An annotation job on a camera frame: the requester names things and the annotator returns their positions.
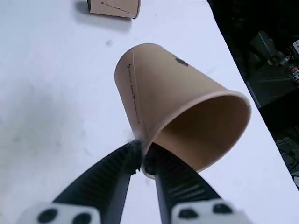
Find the black screw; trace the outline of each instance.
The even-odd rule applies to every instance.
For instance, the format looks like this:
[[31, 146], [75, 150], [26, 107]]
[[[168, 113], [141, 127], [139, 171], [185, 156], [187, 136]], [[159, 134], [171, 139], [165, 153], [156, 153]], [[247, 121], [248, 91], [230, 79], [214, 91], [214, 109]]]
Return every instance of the black screw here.
[[79, 215], [75, 216], [72, 224], [89, 224], [92, 217], [88, 213], [80, 213]]
[[186, 219], [197, 218], [198, 214], [193, 209], [182, 209], [179, 212], [178, 217]]
[[215, 214], [231, 214], [231, 213], [233, 213], [232, 209], [223, 203], [214, 205], [213, 212]]
[[53, 221], [57, 216], [57, 209], [47, 209], [39, 214], [37, 221], [39, 223], [49, 223]]

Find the cup rim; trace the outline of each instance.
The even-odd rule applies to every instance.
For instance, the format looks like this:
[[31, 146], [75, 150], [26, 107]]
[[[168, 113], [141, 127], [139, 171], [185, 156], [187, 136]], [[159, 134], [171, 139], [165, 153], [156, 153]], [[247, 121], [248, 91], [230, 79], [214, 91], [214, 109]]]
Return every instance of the cup rim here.
[[244, 104], [247, 106], [247, 111], [248, 111], [248, 114], [246, 117], [246, 124], [244, 125], [243, 131], [240, 133], [239, 137], [237, 139], [235, 139], [235, 141], [232, 143], [230, 148], [228, 148], [226, 151], [224, 151], [218, 158], [216, 158], [209, 165], [207, 165], [206, 167], [204, 167], [202, 169], [196, 170], [196, 172], [200, 172], [200, 171], [208, 168], [209, 166], [213, 165], [214, 163], [216, 163], [232, 148], [232, 146], [235, 145], [235, 143], [239, 140], [239, 138], [244, 133], [244, 131], [249, 123], [249, 119], [251, 117], [251, 106], [250, 106], [250, 102], [249, 102], [248, 98], [244, 94], [237, 92], [237, 91], [232, 91], [232, 90], [221, 90], [221, 91], [208, 93], [204, 96], [198, 96], [195, 99], [192, 99], [189, 102], [181, 105], [177, 110], [168, 114], [168, 116], [165, 119], [163, 119], [160, 123], [156, 124], [156, 126], [153, 128], [153, 130], [149, 134], [147, 141], [142, 143], [142, 166], [141, 166], [141, 168], [142, 168], [142, 172], [144, 173], [144, 175], [146, 175], [148, 178], [155, 179], [155, 177], [153, 175], [149, 175], [148, 173], [145, 172], [143, 162], [144, 162], [145, 155], [147, 154], [147, 152], [150, 148], [151, 143], [154, 142], [154, 139], [158, 136], [158, 134], [162, 131], [162, 129], [165, 128], [169, 123], [171, 123], [180, 114], [189, 110], [193, 106], [198, 105], [204, 101], [207, 101], [207, 100], [210, 100], [213, 98], [217, 98], [217, 97], [238, 97], [239, 99], [243, 100]]

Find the paper cup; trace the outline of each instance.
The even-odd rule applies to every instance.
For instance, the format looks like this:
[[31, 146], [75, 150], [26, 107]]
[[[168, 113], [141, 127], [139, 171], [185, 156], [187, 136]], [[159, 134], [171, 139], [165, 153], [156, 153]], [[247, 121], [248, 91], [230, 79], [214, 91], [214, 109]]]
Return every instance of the paper cup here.
[[136, 19], [141, 0], [87, 0], [90, 13]]
[[114, 78], [143, 156], [155, 142], [201, 171], [237, 142], [250, 118], [244, 95], [156, 44], [128, 50]]

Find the white table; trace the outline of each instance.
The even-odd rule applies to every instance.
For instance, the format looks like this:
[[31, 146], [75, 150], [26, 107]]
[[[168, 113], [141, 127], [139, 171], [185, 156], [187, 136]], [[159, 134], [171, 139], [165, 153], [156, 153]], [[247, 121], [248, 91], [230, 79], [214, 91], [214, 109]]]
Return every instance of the white table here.
[[[11, 223], [133, 139], [114, 68], [144, 42], [251, 98], [205, 1], [142, 0], [132, 21], [89, 15], [79, 0], [0, 1], [0, 211]], [[251, 104], [242, 138], [200, 174], [254, 223], [298, 223], [299, 194]], [[121, 223], [160, 223], [155, 182], [142, 173]]]

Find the upside-down paper cup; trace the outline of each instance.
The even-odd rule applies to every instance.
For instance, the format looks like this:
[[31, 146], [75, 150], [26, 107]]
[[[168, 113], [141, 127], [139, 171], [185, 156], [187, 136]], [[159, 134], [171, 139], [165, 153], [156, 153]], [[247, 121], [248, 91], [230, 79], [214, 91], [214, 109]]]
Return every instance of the upside-down paper cup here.
[[90, 13], [136, 19], [141, 0], [87, 0]]
[[114, 78], [143, 156], [155, 142], [201, 171], [237, 142], [250, 118], [244, 95], [156, 44], [128, 50]]

